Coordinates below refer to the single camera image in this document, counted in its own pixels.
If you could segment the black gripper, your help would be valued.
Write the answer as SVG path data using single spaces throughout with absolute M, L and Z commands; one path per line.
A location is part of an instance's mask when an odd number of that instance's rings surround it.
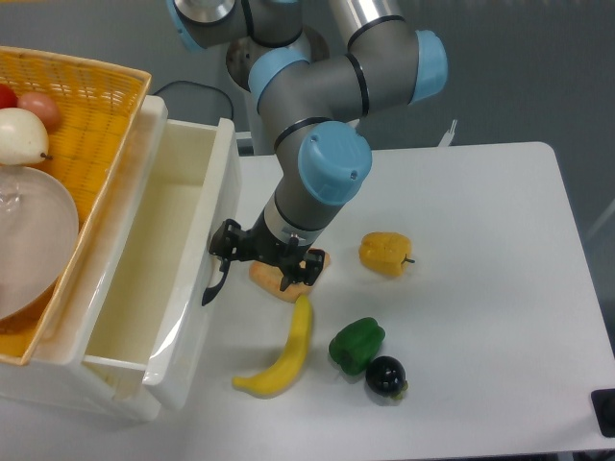
M 312 286 L 325 266 L 324 250 L 308 250 L 297 237 L 282 242 L 268 229 L 263 215 L 243 234 L 234 219 L 226 219 L 210 239 L 209 254 L 219 260 L 220 272 L 226 272 L 237 259 L 278 267 L 283 274 L 281 291 L 292 284 Z

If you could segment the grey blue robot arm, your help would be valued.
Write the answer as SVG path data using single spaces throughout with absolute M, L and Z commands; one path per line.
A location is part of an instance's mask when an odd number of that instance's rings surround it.
M 234 261 L 280 269 L 281 289 L 312 285 L 325 254 L 314 242 L 352 200 L 372 165 L 353 122 L 440 92 L 448 79 L 441 39 L 409 29 L 394 1 L 334 1 L 346 44 L 341 57 L 314 61 L 297 43 L 297 1 L 171 1 L 187 47 L 247 39 L 248 89 L 283 176 L 255 224 L 227 220 L 209 252 L 227 272 Z

